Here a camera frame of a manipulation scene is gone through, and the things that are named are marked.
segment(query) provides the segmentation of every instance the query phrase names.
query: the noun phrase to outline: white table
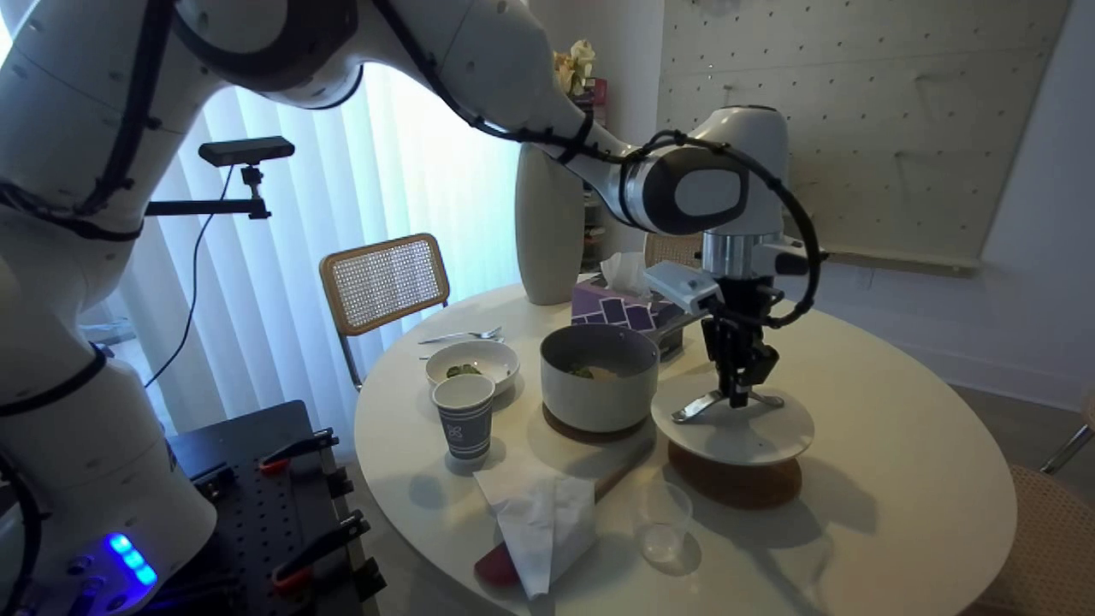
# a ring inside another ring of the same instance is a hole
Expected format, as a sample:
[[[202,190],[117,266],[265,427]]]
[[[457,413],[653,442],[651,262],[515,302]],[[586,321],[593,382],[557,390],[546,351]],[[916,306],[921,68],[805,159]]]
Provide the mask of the white table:
[[[386,521],[449,578],[514,614],[531,614],[515,588],[475,583],[473,565],[496,544],[496,528],[475,478],[440,460],[418,340],[502,324],[523,374],[514,402],[496,412],[492,461],[531,452],[598,472],[622,444],[564,442],[539,413],[536,347],[564,321],[564,306],[536,310],[515,287],[492,290],[418,324],[358,390],[356,456]],[[553,614],[921,616],[958,614],[993,583],[1014,544],[1017,493],[967,405],[890,343],[817,311],[766,334],[766,343],[784,358],[768,385],[789,390],[817,427],[802,456],[796,501],[731,509],[691,489],[702,561],[689,577],[664,577],[630,537],[636,478],[668,465],[660,442],[598,501],[598,540],[553,586]],[[702,334],[691,324],[660,382],[703,366]]]

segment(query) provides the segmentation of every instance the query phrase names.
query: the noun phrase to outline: vase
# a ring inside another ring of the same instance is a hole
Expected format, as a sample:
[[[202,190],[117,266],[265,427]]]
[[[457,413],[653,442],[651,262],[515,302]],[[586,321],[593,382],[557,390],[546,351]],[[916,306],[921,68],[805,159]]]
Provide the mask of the vase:
[[[571,299],[586,248],[586,190],[539,148],[515,159],[515,272],[525,302],[562,306]]]

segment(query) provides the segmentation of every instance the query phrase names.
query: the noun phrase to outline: napkin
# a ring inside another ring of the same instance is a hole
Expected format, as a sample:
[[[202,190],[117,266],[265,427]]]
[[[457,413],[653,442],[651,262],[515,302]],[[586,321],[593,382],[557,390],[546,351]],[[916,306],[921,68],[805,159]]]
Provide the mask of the napkin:
[[[546,597],[549,583],[593,547],[594,483],[523,460],[479,471],[475,483],[498,523],[523,597]]]

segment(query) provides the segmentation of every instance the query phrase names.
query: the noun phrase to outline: plate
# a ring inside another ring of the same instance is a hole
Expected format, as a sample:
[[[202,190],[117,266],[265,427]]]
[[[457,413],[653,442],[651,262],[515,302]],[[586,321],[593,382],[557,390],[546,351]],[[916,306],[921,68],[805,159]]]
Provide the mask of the plate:
[[[673,378],[656,386],[653,424],[677,448],[723,461],[723,465],[774,465],[796,460],[813,442],[813,418],[787,393],[763,386],[766,397],[779,397],[784,407],[727,407],[717,402],[703,413],[677,424],[673,413],[713,390],[714,374]]]
[[[455,374],[467,374],[467,371],[483,374],[496,386],[496,393],[514,390],[514,382],[521,374],[515,354],[502,343],[492,343],[492,340],[464,340],[464,343],[440,347],[425,364],[431,386],[439,386],[440,382],[449,382]]]

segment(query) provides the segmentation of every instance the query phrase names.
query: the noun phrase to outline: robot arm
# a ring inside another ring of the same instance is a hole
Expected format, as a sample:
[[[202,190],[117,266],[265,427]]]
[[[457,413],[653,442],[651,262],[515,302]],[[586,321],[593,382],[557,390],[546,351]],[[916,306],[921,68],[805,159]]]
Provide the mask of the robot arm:
[[[42,614],[83,591],[70,565],[111,591],[111,614],[133,614],[215,532],[138,374],[78,340],[78,311],[117,287],[162,170],[218,87],[326,109],[352,96],[361,61],[402,68],[484,135],[544,148],[636,229],[707,234],[714,290],[697,310],[750,334],[713,328],[707,354],[727,374],[723,390],[750,386],[779,263],[778,205],[795,204],[766,170],[768,142],[739,135],[752,120],[717,113],[622,144],[553,91],[523,0],[36,0],[0,68],[0,456],[46,509],[35,588],[59,604]]]

